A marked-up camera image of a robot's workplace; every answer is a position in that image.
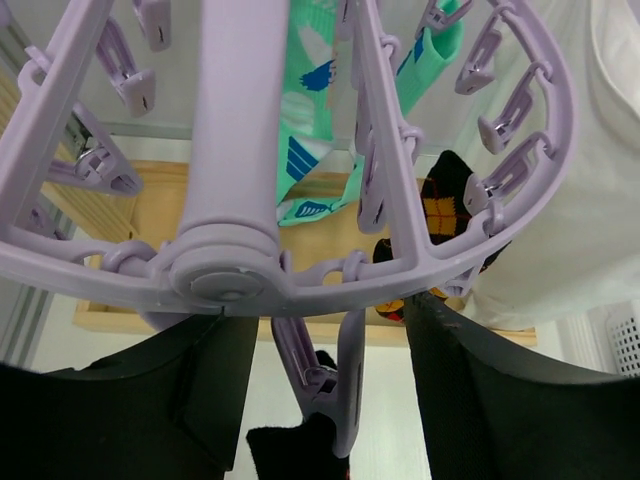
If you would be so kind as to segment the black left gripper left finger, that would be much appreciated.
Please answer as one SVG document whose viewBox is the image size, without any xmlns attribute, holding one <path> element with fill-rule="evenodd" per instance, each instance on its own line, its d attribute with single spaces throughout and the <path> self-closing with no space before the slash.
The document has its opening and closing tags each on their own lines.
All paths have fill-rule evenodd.
<svg viewBox="0 0 640 480">
<path fill-rule="evenodd" d="M 259 322 L 193 316 L 75 370 L 1 368 L 5 479 L 221 479 Z"/>
</svg>

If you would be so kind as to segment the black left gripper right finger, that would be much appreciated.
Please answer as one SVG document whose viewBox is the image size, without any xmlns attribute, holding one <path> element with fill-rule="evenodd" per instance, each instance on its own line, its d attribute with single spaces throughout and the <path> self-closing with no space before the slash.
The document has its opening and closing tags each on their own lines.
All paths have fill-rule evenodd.
<svg viewBox="0 0 640 480">
<path fill-rule="evenodd" d="M 638 379 L 531 351 L 428 293 L 404 320 L 432 478 L 638 478 Z"/>
</svg>

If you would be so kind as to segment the purple round clip hanger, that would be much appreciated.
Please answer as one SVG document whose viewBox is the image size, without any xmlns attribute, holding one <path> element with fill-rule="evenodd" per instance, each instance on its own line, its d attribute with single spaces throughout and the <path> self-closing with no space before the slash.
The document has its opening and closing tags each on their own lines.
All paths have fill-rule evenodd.
<svg viewBox="0 0 640 480">
<path fill-rule="evenodd" d="M 20 101 L 1 138 L 1 272 L 14 281 L 158 318 L 223 311 L 267 316 L 305 416 L 336 427 L 346 457 L 360 415 L 364 311 L 430 288 L 463 293 L 491 254 L 547 204 L 562 182 L 575 134 L 575 96 L 560 49 L 524 1 L 496 1 L 457 79 L 471 95 L 494 78 L 506 25 L 528 66 L 480 137 L 502 163 L 472 178 L 464 233 L 434 244 L 414 176 L 423 133 L 403 117 L 395 87 L 400 44 L 382 29 L 373 1 L 342 1 L 337 35 L 353 44 L 356 144 L 365 158 L 359 229 L 391 233 L 393 258 L 361 252 L 296 272 L 280 251 L 276 175 L 285 67 L 286 1 L 206 1 L 186 203 L 174 242 L 59 240 L 35 217 L 43 183 L 134 195 L 140 180 L 79 102 L 91 60 L 127 45 L 108 1 L 68 4 L 45 50 L 28 49 Z"/>
</svg>

